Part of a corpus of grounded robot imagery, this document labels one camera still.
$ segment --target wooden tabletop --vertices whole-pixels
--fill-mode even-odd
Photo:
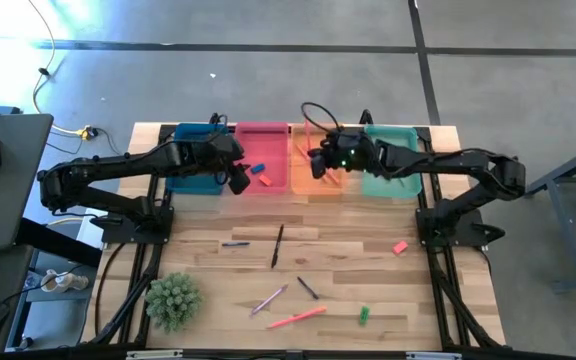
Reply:
[[[154,147],[161,125],[135,124],[129,152]],[[455,127],[433,126],[430,130],[435,151],[460,148]],[[439,350],[428,261],[415,229],[417,198],[361,196],[360,177],[361,173],[349,174],[341,195],[295,195],[290,189],[284,195],[235,196],[229,190],[221,196],[175,194],[175,221],[159,277],[173,272],[191,274],[205,303],[179,333],[167,335],[151,322],[148,347]],[[440,175],[439,179],[447,198],[469,188],[465,176]],[[122,179],[118,193],[145,195],[148,182],[148,176]],[[279,260],[270,269],[281,224],[285,230]],[[392,246],[402,240],[409,247],[395,256]],[[251,244],[222,247],[226,241]],[[104,251],[97,280],[114,246]],[[101,326],[126,296],[135,249],[136,245],[126,245],[108,271],[101,295]],[[454,253],[464,302],[490,336],[504,343],[485,259],[469,248],[454,248]],[[301,287],[297,276],[319,294],[318,301]],[[250,318],[252,308],[284,284],[289,284],[286,292]],[[94,303],[93,297],[82,340],[94,336]],[[266,330],[275,321],[322,305],[328,308],[325,314]],[[131,340],[142,306],[143,297],[135,307]],[[370,308],[365,327],[359,325],[362,306]],[[447,312],[456,339],[450,306]]]

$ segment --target teal bin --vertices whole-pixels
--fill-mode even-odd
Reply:
[[[417,150],[417,131],[414,128],[394,126],[373,126],[365,128],[366,134],[373,141],[379,139],[393,145],[405,146],[411,150]],[[392,179],[390,181],[365,173],[361,183],[361,192],[368,196],[382,196],[394,198],[411,198],[421,191],[421,176],[413,174],[405,178]]]
[[[214,131],[228,133],[222,124],[179,124],[175,130],[175,140],[200,140]],[[166,188],[177,194],[220,195],[223,186],[215,181],[213,175],[194,175],[187,177],[169,177]]]

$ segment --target succulent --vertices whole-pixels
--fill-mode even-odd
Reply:
[[[146,293],[146,312],[166,333],[178,331],[192,319],[202,302],[197,284],[188,274],[172,273],[153,280]]]

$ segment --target concrete floor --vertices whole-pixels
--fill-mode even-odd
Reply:
[[[414,46],[405,0],[36,0],[59,39],[153,43]],[[418,0],[428,46],[576,48],[574,0]],[[25,2],[0,5],[0,36],[45,38]],[[0,40],[0,105],[32,112],[36,68],[49,51]],[[381,124],[429,124],[417,55],[58,51],[43,111],[69,128],[101,126],[127,147],[136,121],[295,121],[299,104],[356,122],[369,108]],[[576,58],[429,56],[441,123],[463,146],[518,155],[528,181],[576,154]],[[51,143],[76,148],[72,139]],[[110,155],[105,139],[80,156]],[[72,159],[47,148],[41,167]],[[100,185],[116,189],[116,182]],[[507,231],[491,246],[493,281],[508,344],[576,355],[576,292],[545,194],[483,209]],[[33,191],[26,216],[50,218]]]

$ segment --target pink eraser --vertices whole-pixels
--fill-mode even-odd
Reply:
[[[408,244],[405,241],[400,241],[397,245],[392,247],[392,252],[395,254],[400,254],[402,251],[406,250]]]

